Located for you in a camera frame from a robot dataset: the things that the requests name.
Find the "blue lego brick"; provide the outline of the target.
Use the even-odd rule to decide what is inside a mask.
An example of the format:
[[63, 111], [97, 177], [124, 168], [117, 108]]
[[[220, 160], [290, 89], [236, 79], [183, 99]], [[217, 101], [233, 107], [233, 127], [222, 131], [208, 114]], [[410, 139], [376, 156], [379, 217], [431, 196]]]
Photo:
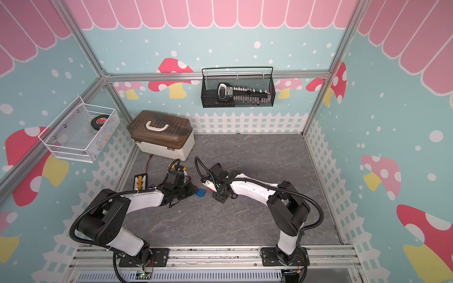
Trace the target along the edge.
[[195, 193], [198, 197], [202, 198], [205, 195], [204, 189], [198, 189]]

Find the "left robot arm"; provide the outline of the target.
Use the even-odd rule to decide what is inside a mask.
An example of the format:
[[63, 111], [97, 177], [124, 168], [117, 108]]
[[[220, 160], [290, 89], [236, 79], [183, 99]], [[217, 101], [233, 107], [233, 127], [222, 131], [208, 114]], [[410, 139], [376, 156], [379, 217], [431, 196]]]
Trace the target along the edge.
[[80, 244], [113, 251], [135, 264], [150, 264], [155, 256], [144, 239], [123, 227], [126, 215], [146, 208], [173, 207], [193, 196], [198, 188], [182, 166], [172, 165], [159, 185], [134, 185], [131, 191], [104, 189], [72, 223], [70, 238]]

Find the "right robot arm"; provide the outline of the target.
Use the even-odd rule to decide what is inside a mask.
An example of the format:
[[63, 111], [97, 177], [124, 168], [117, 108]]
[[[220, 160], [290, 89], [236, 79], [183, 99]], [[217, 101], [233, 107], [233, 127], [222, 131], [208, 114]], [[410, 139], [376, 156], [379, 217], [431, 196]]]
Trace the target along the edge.
[[207, 169], [205, 174], [198, 173], [218, 202], [246, 196], [268, 207], [280, 236], [274, 250], [261, 251], [262, 259], [286, 266], [308, 263], [306, 251], [300, 247], [301, 238], [306, 230], [317, 228], [324, 220], [324, 212], [315, 200], [298, 192], [288, 181], [256, 180], [238, 171], [227, 172], [219, 163]]

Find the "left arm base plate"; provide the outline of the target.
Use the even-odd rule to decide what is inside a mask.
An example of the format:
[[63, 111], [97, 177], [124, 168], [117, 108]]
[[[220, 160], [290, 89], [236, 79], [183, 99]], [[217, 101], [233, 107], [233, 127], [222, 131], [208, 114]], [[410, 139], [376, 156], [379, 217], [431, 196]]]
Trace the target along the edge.
[[119, 257], [120, 267], [166, 267], [169, 259], [169, 248], [148, 248], [132, 257]]

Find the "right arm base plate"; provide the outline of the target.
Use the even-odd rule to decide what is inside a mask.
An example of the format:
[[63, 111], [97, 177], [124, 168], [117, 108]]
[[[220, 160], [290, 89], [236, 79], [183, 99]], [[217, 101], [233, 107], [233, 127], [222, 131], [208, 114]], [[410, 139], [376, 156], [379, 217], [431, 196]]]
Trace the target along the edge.
[[297, 246], [290, 255], [285, 254], [277, 247], [261, 248], [260, 257], [263, 266], [309, 266], [310, 260], [307, 249]]

